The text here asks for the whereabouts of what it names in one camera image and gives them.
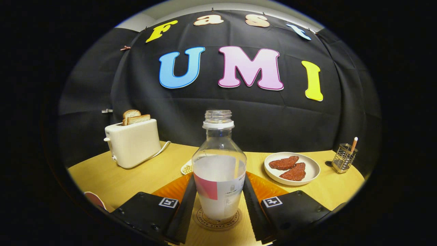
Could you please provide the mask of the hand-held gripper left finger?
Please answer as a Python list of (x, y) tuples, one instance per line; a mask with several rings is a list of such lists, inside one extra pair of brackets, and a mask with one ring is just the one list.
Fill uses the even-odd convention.
[(136, 193), (111, 214), (158, 242), (184, 244), (196, 193), (195, 178), (189, 173), (152, 194)]

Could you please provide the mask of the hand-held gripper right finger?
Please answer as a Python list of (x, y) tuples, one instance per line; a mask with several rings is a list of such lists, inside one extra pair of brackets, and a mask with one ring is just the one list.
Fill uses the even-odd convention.
[(304, 191), (288, 192), (245, 173), (243, 193), (256, 241), (280, 245), (319, 225), (331, 211)]

